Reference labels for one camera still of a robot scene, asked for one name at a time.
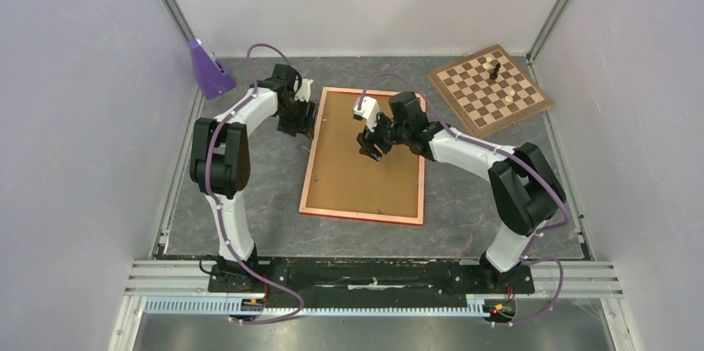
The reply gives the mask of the purple plastic stand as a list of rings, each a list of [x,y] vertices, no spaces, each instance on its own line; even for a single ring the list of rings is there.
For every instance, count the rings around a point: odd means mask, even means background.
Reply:
[[[207,100],[216,99],[237,87],[224,65],[210,56],[197,38],[188,41],[193,72],[198,88]]]

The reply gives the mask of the white chess piece lower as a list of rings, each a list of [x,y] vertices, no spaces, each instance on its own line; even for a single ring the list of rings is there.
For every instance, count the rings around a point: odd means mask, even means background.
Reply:
[[[506,97],[505,97],[505,102],[507,104],[511,104],[514,101],[514,96],[516,95],[514,90],[509,90]]]

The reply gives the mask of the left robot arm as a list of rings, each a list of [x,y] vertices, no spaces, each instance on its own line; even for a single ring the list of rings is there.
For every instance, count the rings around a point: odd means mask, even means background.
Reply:
[[[254,292],[262,282],[244,207],[252,171],[249,137],[268,118],[284,134],[312,137],[318,108],[312,85],[292,66],[277,64],[232,108],[193,126],[189,176],[212,209],[218,232],[218,255],[208,270],[211,292]]]

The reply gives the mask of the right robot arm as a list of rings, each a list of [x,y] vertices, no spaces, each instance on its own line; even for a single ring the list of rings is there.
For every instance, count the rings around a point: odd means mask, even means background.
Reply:
[[[516,277],[530,241],[559,210],[565,193],[545,155],[534,144],[488,143],[431,121],[411,91],[393,95],[391,114],[376,99],[361,95],[353,117],[364,122],[357,135],[361,154],[380,161],[392,147],[405,145],[428,161],[450,164],[488,181],[501,225],[479,262],[481,284],[500,291]]]

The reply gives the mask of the black chess piece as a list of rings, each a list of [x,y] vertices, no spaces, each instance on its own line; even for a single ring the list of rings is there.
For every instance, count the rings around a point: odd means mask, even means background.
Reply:
[[[500,63],[497,63],[497,64],[494,66],[492,72],[490,73],[490,79],[491,79],[491,80],[496,80],[496,79],[497,79],[498,73],[499,73],[499,70],[500,70],[500,69],[501,69],[501,64],[500,64]]]

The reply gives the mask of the wooden chessboard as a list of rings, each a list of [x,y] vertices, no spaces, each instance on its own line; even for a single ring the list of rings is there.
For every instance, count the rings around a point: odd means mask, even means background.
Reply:
[[[487,57],[494,66],[501,64],[496,80],[490,79],[493,69],[482,67]],[[499,44],[433,69],[428,79],[476,138],[485,138],[553,105],[530,74]],[[509,90],[516,93],[511,104],[505,102]]]

